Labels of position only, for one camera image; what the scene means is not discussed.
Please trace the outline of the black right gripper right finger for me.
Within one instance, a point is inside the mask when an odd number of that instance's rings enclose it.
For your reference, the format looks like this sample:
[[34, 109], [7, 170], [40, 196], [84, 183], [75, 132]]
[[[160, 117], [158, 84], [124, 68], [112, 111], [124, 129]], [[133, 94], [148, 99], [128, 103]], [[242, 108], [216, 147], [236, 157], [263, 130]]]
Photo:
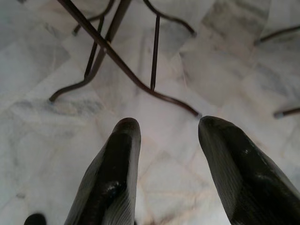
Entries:
[[232, 225], [299, 224], [299, 191], [242, 129], [204, 116], [198, 138]]

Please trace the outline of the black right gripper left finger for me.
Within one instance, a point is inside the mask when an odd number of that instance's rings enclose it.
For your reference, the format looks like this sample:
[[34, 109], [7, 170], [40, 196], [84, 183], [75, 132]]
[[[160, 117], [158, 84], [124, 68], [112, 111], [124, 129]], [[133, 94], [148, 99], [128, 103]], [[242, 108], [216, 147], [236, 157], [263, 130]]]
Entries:
[[65, 224], [135, 224], [140, 148], [138, 121], [121, 119], [86, 170]]

